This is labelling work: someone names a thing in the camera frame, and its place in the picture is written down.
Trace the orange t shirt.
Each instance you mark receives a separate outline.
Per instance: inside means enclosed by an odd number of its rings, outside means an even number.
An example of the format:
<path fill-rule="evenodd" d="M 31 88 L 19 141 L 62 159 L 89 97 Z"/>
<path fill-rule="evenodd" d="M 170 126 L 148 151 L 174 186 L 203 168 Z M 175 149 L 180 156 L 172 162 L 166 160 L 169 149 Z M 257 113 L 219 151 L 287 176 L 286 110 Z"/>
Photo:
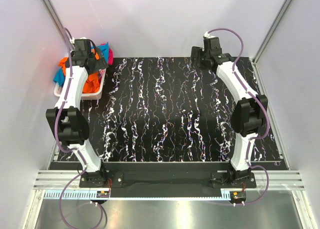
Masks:
<path fill-rule="evenodd" d="M 82 93 L 83 94 L 93 94 L 97 93 L 101 85 L 101 76 L 99 72 L 90 74 L 84 84 Z"/>

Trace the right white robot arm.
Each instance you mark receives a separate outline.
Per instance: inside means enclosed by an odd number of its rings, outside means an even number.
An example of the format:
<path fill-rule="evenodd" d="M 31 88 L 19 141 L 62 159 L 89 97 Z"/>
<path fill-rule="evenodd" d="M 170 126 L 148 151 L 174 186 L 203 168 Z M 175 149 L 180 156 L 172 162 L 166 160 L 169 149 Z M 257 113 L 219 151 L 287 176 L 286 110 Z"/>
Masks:
<path fill-rule="evenodd" d="M 190 57 L 199 68 L 212 70 L 226 85 L 236 103 L 230 119 L 235 132 L 233 156 L 227 172 L 219 180 L 213 177 L 212 184 L 235 188 L 252 186 L 255 181 L 251 165 L 253 146 L 262 137 L 262 128 L 270 129 L 268 98 L 250 87 L 230 54 L 222 53 L 221 48 L 206 50 L 193 46 Z"/>

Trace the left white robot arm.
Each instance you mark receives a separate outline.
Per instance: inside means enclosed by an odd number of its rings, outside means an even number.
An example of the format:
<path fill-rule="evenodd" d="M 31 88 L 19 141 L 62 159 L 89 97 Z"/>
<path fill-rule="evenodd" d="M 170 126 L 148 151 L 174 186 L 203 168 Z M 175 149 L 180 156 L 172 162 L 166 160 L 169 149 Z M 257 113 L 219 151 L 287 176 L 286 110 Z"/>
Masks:
<path fill-rule="evenodd" d="M 94 152 L 89 140 L 89 123 L 80 112 L 82 92 L 89 73 L 85 64 L 76 64 L 75 55 L 75 51 L 69 53 L 62 92 L 54 108 L 46 110 L 45 117 L 60 151 L 74 154 L 81 164 L 79 186 L 103 187 L 108 183 L 108 173 Z"/>

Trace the blue t shirt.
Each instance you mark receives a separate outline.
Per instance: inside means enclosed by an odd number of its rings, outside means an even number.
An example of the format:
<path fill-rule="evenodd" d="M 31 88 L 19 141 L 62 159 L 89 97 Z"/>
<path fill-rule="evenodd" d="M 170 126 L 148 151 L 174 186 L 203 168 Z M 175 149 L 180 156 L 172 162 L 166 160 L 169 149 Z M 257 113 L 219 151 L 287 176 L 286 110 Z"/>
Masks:
<path fill-rule="evenodd" d="M 60 67 L 57 71 L 57 73 L 55 74 L 53 81 L 55 83 L 58 83 L 60 86 L 64 85 L 65 82 L 65 78 L 66 78 L 66 67 L 65 67 L 65 63 L 67 61 L 67 57 L 64 57 L 58 64 L 58 66 Z"/>

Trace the white plastic laundry basket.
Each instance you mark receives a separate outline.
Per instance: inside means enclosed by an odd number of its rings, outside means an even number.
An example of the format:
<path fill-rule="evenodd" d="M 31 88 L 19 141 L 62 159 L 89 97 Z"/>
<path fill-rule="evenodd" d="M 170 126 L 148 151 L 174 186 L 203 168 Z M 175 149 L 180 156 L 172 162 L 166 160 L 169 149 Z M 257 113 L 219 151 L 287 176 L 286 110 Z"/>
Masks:
<path fill-rule="evenodd" d="M 80 65 L 73 65 L 71 68 L 67 67 L 69 65 L 69 58 L 65 63 L 66 67 L 66 77 L 63 87 L 60 87 L 58 83 L 55 83 L 53 94 L 56 97 L 65 97 L 68 96 L 69 98 L 72 97 L 73 99 L 77 100 L 98 100 L 102 96 L 102 90 L 104 85 L 104 79 L 106 75 L 106 71 L 109 68 L 107 64 L 107 69 L 103 69 L 98 71 L 100 73 L 100 88 L 99 91 L 96 93 L 83 93 L 83 88 L 85 85 L 88 76 L 93 73 L 87 73 L 87 70 L 84 66 Z"/>

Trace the black marble pattern mat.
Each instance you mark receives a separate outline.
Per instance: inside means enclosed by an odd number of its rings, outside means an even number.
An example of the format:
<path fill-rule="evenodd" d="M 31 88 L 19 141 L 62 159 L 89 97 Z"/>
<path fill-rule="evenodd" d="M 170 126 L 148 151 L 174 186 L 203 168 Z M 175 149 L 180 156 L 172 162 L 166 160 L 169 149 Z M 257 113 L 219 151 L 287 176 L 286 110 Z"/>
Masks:
<path fill-rule="evenodd" d="M 187 57 L 116 58 L 101 98 L 80 106 L 105 162 L 228 161 L 234 107 L 226 85 Z"/>

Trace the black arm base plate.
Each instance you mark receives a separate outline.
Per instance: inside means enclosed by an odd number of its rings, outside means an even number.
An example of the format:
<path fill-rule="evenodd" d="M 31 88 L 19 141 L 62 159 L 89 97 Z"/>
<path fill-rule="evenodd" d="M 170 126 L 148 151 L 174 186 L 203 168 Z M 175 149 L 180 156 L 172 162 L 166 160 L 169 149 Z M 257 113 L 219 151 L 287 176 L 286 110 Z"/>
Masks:
<path fill-rule="evenodd" d="M 109 171 L 106 179 L 84 175 L 80 178 L 81 188 L 124 188 L 131 185 L 187 185 L 211 186 L 217 189 L 255 189 L 256 179 L 253 173 L 246 178 L 231 180 L 226 171 Z"/>

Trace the aluminium front rail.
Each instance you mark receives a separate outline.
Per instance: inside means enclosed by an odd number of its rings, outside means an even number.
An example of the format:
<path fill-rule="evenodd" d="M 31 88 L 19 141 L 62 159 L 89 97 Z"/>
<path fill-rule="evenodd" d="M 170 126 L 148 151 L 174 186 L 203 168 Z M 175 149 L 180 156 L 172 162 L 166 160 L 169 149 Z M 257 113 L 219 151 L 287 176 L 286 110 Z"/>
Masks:
<path fill-rule="evenodd" d="M 258 189 L 267 186 L 265 172 L 256 170 L 249 178 L 230 182 L 226 171 L 108 171 L 107 178 L 111 180 L 111 188 L 124 188 L 131 185 L 196 185 L 209 186 L 218 189 Z M 77 176 L 73 170 L 41 170 L 38 172 L 34 189 L 62 189 L 72 178 Z M 268 172 L 269 190 L 303 190 L 304 184 L 298 171 L 271 170 Z M 102 188 L 109 184 L 107 179 L 102 182 L 89 181 L 83 177 L 71 182 L 71 188 Z"/>

